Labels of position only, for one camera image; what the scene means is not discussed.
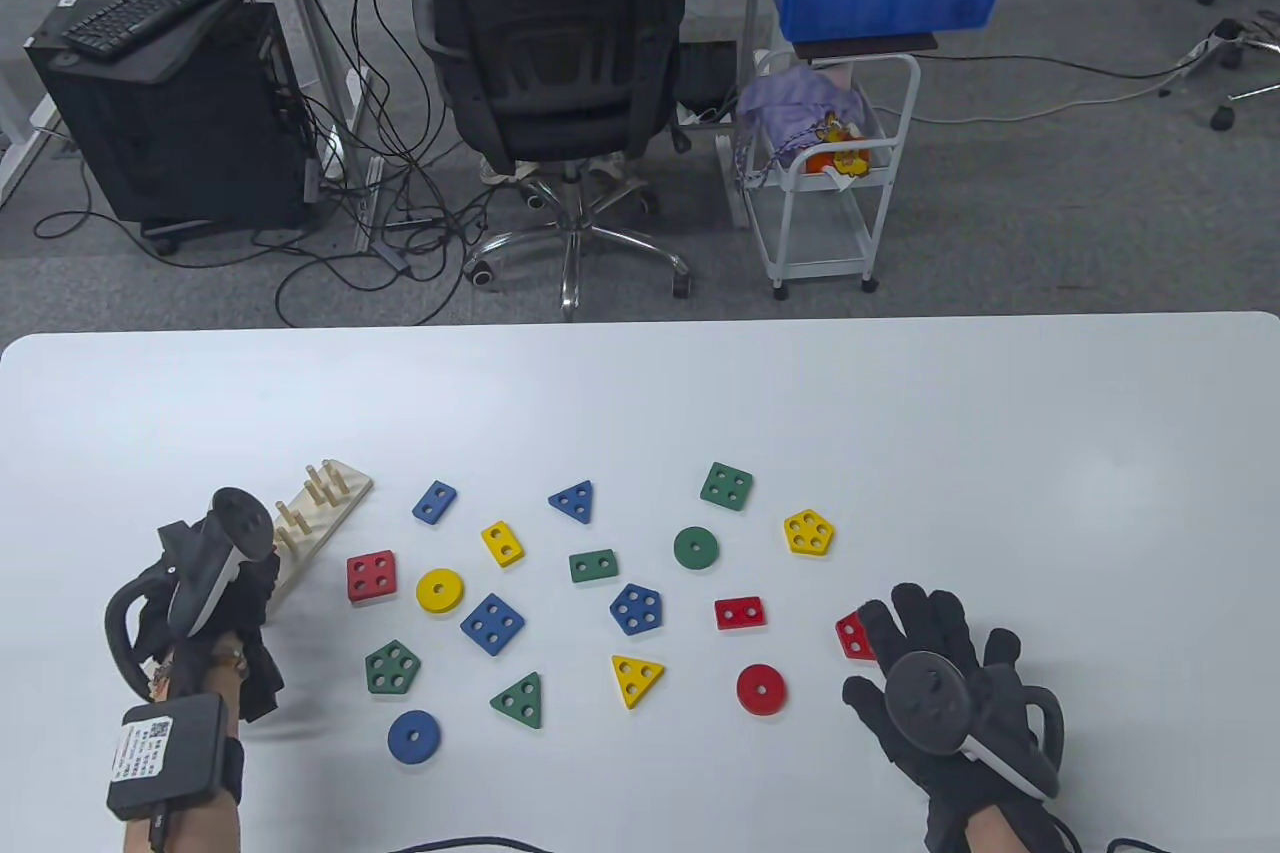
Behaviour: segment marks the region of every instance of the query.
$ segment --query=label sticker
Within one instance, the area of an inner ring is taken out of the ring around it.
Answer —
[[[164,753],[169,747],[172,716],[127,722],[120,727],[120,744],[115,748],[111,783],[142,780],[164,770]]]

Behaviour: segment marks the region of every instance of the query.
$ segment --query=white cart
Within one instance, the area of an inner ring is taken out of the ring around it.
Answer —
[[[794,56],[790,44],[774,47],[759,58],[756,72],[778,70],[787,65],[786,59]],[[812,65],[815,70],[827,72],[837,85],[844,79],[860,93],[854,70],[858,63],[869,61],[900,61],[908,70],[906,93],[893,136],[884,134],[876,113],[868,111],[868,140],[809,146],[796,154],[787,167],[774,161],[772,145],[763,132],[736,134],[746,136],[746,143],[735,143],[730,134],[716,137],[735,225],[750,225],[755,231],[764,273],[773,283],[777,300],[787,297],[786,280],[810,277],[860,273],[864,292],[874,292],[879,284],[873,274],[876,254],[920,88],[920,65],[909,53],[814,59]],[[804,172],[809,158],[850,149],[870,154],[867,175],[837,182],[826,172]],[[865,193],[868,190],[879,191],[878,201],[873,193]],[[864,213],[864,204],[868,209],[874,207],[873,218]]]

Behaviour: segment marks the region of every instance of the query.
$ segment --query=chair wheel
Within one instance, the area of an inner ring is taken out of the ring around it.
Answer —
[[[1226,132],[1235,126],[1235,111],[1233,108],[1217,108],[1208,120],[1208,129]]]
[[[466,277],[471,280],[471,286],[489,286],[493,282],[493,266],[480,260],[467,270]]]

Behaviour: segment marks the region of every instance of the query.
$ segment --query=red circle ring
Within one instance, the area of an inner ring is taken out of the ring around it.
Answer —
[[[787,681],[772,666],[748,666],[737,675],[737,702],[755,716],[773,716],[786,706]]]

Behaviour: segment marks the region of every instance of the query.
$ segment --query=keyboard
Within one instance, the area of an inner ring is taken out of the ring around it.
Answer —
[[[68,26],[61,36],[77,53],[95,59],[122,58],[211,1],[215,0],[118,0]]]

